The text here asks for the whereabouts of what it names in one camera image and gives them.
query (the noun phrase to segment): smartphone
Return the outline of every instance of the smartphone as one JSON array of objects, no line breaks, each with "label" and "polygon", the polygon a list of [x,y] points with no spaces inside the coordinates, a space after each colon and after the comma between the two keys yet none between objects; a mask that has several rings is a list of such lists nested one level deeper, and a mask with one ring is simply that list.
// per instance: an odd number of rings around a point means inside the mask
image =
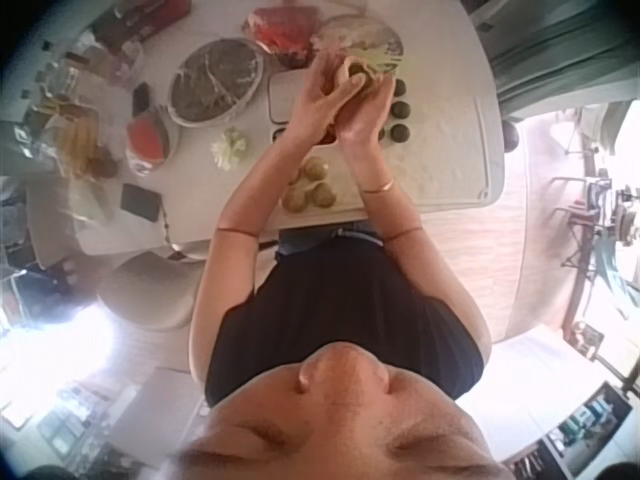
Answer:
[{"label": "smartphone", "polygon": [[151,106],[151,89],[147,82],[142,82],[133,91],[133,118],[149,110]]},{"label": "smartphone", "polygon": [[160,217],[162,196],[158,192],[125,183],[122,186],[120,208],[136,217],[155,223]]}]

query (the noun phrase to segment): woman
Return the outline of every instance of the woman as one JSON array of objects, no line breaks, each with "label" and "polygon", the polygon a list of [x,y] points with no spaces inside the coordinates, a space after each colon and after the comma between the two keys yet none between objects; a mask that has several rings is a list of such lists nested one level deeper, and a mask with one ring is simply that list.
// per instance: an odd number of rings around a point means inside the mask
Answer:
[{"label": "woman", "polygon": [[[220,216],[190,342],[213,410],[172,463],[180,478],[511,478],[452,400],[480,378],[490,337],[384,162],[394,79],[334,89],[341,62],[316,58],[286,133]],[[334,122],[375,232],[332,227],[310,249],[317,231],[282,235],[254,293],[258,236]]]}]

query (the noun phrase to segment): black shirt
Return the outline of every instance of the black shirt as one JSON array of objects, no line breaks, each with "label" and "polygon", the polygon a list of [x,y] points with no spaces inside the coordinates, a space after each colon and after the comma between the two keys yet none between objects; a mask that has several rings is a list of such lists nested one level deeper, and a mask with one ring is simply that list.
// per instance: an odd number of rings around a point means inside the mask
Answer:
[{"label": "black shirt", "polygon": [[452,399],[480,379],[484,362],[464,325],[425,297],[384,250],[336,238],[284,257],[245,303],[225,315],[205,393],[210,405],[255,376],[345,341],[436,384]]}]

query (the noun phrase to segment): nose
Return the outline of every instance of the nose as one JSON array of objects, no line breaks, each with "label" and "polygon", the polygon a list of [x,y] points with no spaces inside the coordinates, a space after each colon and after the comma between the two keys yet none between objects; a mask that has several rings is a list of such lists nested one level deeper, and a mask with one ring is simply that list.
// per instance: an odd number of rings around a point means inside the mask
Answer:
[{"label": "nose", "polygon": [[389,391],[389,371],[350,343],[333,343],[307,358],[299,372],[303,393],[332,404],[362,404]]}]

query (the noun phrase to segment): plate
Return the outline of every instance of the plate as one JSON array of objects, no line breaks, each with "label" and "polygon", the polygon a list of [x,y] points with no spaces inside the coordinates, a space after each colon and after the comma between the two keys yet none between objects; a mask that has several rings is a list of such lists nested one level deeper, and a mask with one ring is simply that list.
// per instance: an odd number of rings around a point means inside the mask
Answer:
[{"label": "plate", "polygon": [[169,88],[169,114],[185,127],[228,120],[255,93],[264,58],[244,39],[221,39],[193,52],[176,72]]},{"label": "plate", "polygon": [[[404,45],[395,30],[382,20],[361,15],[330,18],[320,26],[311,43],[316,52],[345,49],[382,73],[394,71],[404,55]],[[386,57],[396,57],[398,61],[385,63]]]}]

